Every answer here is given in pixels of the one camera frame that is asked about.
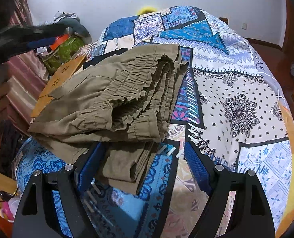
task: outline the bed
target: bed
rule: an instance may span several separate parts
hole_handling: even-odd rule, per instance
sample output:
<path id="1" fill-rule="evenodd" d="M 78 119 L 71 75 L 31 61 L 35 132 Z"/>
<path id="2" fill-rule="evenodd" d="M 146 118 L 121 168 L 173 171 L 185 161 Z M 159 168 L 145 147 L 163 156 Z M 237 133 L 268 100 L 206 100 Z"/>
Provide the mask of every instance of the bed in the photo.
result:
<path id="1" fill-rule="evenodd" d="M 197 7 L 177 6 L 119 19 L 80 53 L 89 61 L 110 51 L 154 43 L 178 43 L 189 62 L 166 137 L 167 149 L 175 146 L 177 151 L 156 157 L 138 196 L 97 182 L 101 195 L 90 192 L 98 204 L 88 193 L 82 195 L 98 234 L 188 237 L 208 200 L 184 160 L 184 143 L 191 140 L 230 171 L 256 172 L 277 230 L 292 179 L 292 152 L 280 104 L 289 108 L 280 85 L 246 39 Z M 15 164 L 19 189 L 24 190 L 34 170 L 49 173 L 64 165 L 30 137 Z M 62 232 L 72 237 L 59 194 L 53 195 Z M 230 192 L 217 236 L 225 233 L 234 198 L 235 192 Z M 132 230 L 120 212 L 132 222 Z"/>

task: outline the curtain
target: curtain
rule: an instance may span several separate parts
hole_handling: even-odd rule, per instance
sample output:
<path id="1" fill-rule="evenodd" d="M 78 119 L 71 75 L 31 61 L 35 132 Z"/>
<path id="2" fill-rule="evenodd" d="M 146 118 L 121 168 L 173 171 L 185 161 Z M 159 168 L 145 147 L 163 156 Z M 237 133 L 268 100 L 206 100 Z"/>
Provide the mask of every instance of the curtain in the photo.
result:
<path id="1" fill-rule="evenodd" d="M 31 26 L 32 18 L 27 0 L 14 0 L 15 11 L 10 25 Z M 17 55 L 8 62 L 12 88 L 7 95 L 10 106 L 9 118 L 22 133 L 28 134 L 30 114 L 35 107 L 39 94 L 48 81 L 48 72 L 33 51 Z"/>

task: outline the white wall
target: white wall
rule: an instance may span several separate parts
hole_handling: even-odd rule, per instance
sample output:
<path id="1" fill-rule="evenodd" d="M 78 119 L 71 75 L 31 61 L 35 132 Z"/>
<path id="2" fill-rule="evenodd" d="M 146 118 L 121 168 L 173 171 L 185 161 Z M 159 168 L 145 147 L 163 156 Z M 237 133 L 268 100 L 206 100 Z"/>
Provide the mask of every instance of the white wall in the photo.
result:
<path id="1" fill-rule="evenodd" d="M 196 6 L 216 17 L 227 17 L 238 34 L 282 45 L 286 25 L 285 0 L 28 0 L 35 24 L 52 20 L 57 11 L 76 12 L 96 40 L 111 22 L 137 14 L 143 6 L 158 9 Z M 241 29 L 247 23 L 247 30 Z"/>

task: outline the khaki fabric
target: khaki fabric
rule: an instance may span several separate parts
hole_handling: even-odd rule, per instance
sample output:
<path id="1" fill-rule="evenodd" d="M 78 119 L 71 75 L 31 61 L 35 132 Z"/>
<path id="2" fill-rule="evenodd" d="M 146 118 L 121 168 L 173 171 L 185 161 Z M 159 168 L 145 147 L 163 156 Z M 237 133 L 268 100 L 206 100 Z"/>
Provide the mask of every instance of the khaki fabric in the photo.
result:
<path id="1" fill-rule="evenodd" d="M 131 191 L 113 186 L 136 193 L 154 142 L 165 138 L 186 68 L 177 44 L 135 47 L 104 59 L 55 89 L 29 131 L 67 163 L 93 141 L 113 142 L 102 177 L 133 183 Z"/>

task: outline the metal screw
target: metal screw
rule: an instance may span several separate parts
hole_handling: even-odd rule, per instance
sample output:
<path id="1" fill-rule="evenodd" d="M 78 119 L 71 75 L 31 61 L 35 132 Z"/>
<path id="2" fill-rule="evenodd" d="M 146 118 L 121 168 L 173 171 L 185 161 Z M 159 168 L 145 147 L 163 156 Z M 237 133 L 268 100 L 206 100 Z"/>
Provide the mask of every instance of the metal screw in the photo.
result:
<path id="1" fill-rule="evenodd" d="M 67 171 L 71 171 L 71 170 L 73 169 L 73 165 L 68 164 L 68 165 L 66 165 L 66 166 L 64 167 L 64 169 L 67 170 Z"/>
<path id="2" fill-rule="evenodd" d="M 254 176 L 254 175 L 255 175 L 255 172 L 254 172 L 253 170 L 248 170 L 248 174 L 249 174 L 250 176 Z"/>
<path id="3" fill-rule="evenodd" d="M 218 171 L 223 171 L 224 166 L 223 165 L 216 165 L 215 169 L 218 170 Z"/>
<path id="4" fill-rule="evenodd" d="M 39 174 L 41 174 L 41 171 L 38 169 L 38 170 L 35 170 L 34 172 L 33 172 L 33 175 L 34 176 L 38 176 Z"/>

